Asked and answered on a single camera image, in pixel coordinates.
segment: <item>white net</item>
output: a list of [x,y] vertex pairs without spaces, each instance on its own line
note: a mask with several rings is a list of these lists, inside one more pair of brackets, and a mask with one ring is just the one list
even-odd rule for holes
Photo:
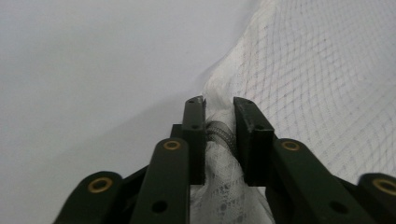
[[[232,98],[248,98],[279,137],[305,143],[334,175],[396,175],[395,21],[391,0],[263,1],[205,86],[208,124],[234,132]],[[191,222],[271,222],[262,191],[211,141]]]

